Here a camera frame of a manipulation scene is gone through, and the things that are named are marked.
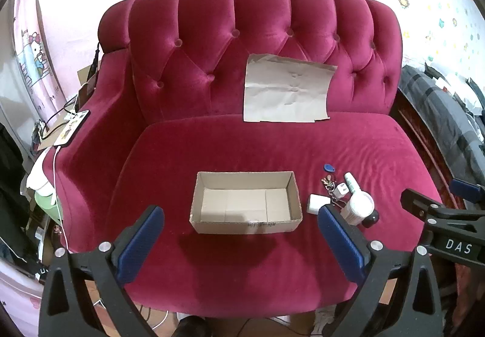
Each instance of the blue gripper pad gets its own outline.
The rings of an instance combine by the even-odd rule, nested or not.
[[[163,230],[163,210],[148,207],[133,226],[125,229],[115,241],[112,263],[121,286],[132,282]]]
[[[483,193],[478,185],[473,185],[462,180],[453,179],[449,185],[450,192],[472,203],[478,203],[483,199]]]
[[[340,219],[341,222],[346,223],[343,218],[340,217]],[[357,285],[362,284],[367,277],[365,266],[369,262],[370,255],[367,254],[367,259],[364,258],[326,206],[321,207],[318,211],[317,221],[318,228],[339,262],[345,277]]]

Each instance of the metal screw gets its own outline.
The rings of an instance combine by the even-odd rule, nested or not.
[[[380,251],[381,249],[384,248],[384,245],[382,245],[381,242],[378,242],[377,240],[374,240],[370,243],[370,247],[376,251]]]
[[[426,251],[426,248],[423,247],[423,245],[418,245],[416,247],[416,251],[418,252],[418,254],[423,255],[423,256],[425,256],[428,253],[428,251]]]
[[[111,243],[109,242],[102,242],[98,249],[101,251],[101,252],[106,252],[106,251],[109,251],[111,248]]]
[[[57,257],[61,257],[65,254],[65,249],[64,248],[58,248],[56,249],[56,251],[54,252],[55,256]]]

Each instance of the tufted backrest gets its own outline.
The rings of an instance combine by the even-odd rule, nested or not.
[[[337,65],[329,112],[387,114],[403,52],[396,15],[374,0],[125,0],[99,40],[129,48],[149,123],[242,114],[250,53]]]

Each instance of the keychain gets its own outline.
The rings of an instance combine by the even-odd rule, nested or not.
[[[336,180],[335,180],[335,168],[332,165],[325,164],[323,169],[328,173],[324,178],[322,178],[322,184],[326,191],[328,192],[328,197],[331,200],[333,205],[336,205],[339,208],[345,207],[345,201],[339,200],[336,198],[334,194],[334,190],[336,188]]]

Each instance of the open cardboard box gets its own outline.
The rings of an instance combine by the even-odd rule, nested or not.
[[[199,172],[190,223],[197,233],[291,232],[302,220],[293,172]]]

